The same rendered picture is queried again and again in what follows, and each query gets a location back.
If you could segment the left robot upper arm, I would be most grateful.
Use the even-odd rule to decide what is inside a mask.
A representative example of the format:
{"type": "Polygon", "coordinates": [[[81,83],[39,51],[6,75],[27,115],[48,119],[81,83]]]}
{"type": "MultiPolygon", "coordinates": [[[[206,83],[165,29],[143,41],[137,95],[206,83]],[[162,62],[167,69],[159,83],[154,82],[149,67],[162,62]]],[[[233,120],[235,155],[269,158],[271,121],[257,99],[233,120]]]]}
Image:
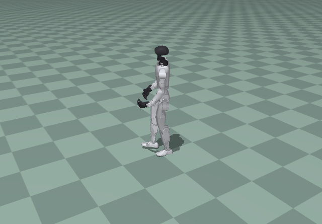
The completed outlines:
{"type": "Polygon", "coordinates": [[[166,78],[167,78],[167,73],[165,69],[160,69],[159,73],[158,73],[158,79],[159,79],[159,89],[157,89],[158,91],[162,91],[163,94],[165,93],[165,84],[166,84],[166,78]]]}

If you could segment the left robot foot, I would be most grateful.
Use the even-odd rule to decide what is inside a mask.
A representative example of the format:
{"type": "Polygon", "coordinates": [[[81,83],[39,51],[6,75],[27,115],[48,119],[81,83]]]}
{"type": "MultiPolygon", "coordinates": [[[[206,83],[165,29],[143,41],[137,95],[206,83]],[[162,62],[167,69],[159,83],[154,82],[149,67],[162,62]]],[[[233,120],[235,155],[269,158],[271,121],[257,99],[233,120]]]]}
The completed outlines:
{"type": "MultiPolygon", "coordinates": [[[[168,150],[168,149],[167,149],[168,150]]],[[[166,151],[166,149],[163,149],[162,151],[159,151],[159,152],[156,152],[156,155],[157,156],[165,156],[165,155],[170,155],[170,154],[172,154],[173,153],[173,151],[172,151],[172,149],[170,148],[170,150],[169,151],[166,151]]]]}

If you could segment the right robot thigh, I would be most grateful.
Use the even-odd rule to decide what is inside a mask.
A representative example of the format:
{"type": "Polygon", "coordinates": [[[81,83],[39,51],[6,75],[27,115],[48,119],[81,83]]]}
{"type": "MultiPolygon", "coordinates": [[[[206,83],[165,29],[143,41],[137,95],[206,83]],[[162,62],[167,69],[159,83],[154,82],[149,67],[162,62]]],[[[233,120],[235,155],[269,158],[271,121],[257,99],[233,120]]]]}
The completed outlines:
{"type": "Polygon", "coordinates": [[[156,103],[156,105],[151,106],[151,109],[150,109],[151,121],[152,121],[152,123],[154,125],[157,125],[157,122],[156,122],[156,111],[157,111],[157,106],[158,106],[159,102],[160,101],[158,100],[158,102],[156,103]]]}

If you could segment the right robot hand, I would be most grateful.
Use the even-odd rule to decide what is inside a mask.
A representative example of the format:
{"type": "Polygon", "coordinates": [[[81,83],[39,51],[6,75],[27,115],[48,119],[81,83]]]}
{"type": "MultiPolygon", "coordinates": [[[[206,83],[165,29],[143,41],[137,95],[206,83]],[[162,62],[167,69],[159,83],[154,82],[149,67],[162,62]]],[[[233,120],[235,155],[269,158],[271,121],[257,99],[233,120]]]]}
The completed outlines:
{"type": "Polygon", "coordinates": [[[147,100],[147,96],[149,95],[149,92],[151,92],[152,90],[151,90],[151,87],[152,85],[149,85],[146,89],[143,89],[143,97],[147,100]]]}

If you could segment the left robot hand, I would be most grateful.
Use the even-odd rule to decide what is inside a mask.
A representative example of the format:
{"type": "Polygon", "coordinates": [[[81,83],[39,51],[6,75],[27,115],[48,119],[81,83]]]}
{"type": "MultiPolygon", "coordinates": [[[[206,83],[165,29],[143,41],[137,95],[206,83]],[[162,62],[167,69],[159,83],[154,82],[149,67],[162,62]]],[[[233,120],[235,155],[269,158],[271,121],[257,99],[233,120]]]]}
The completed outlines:
{"type": "Polygon", "coordinates": [[[138,101],[137,101],[137,104],[138,104],[138,106],[140,107],[140,108],[145,108],[145,107],[147,107],[147,105],[146,104],[148,104],[150,101],[148,101],[148,102],[142,102],[142,101],[140,101],[139,99],[138,99],[138,101]],[[138,102],[139,101],[139,102],[138,102]]]}

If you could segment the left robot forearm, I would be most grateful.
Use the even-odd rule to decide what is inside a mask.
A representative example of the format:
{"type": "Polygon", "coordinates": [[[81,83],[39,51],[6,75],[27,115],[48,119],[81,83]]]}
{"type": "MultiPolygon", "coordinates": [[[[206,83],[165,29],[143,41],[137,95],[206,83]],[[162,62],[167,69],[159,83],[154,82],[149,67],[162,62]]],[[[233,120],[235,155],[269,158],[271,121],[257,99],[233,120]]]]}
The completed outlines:
{"type": "Polygon", "coordinates": [[[147,107],[151,107],[156,105],[156,103],[158,102],[158,100],[160,100],[163,96],[163,92],[162,91],[158,91],[157,94],[155,94],[154,98],[148,103],[146,104],[147,107]]]}

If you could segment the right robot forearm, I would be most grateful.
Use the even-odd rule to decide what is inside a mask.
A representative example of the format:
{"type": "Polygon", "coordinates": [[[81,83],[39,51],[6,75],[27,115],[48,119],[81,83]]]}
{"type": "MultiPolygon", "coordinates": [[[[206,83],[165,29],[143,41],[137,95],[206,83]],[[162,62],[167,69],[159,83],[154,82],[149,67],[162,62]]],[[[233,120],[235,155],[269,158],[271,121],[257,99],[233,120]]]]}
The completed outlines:
{"type": "Polygon", "coordinates": [[[156,82],[156,80],[154,81],[154,83],[153,84],[151,84],[152,86],[150,87],[151,88],[151,90],[153,90],[153,89],[156,89],[157,88],[157,82],[156,82]]]}

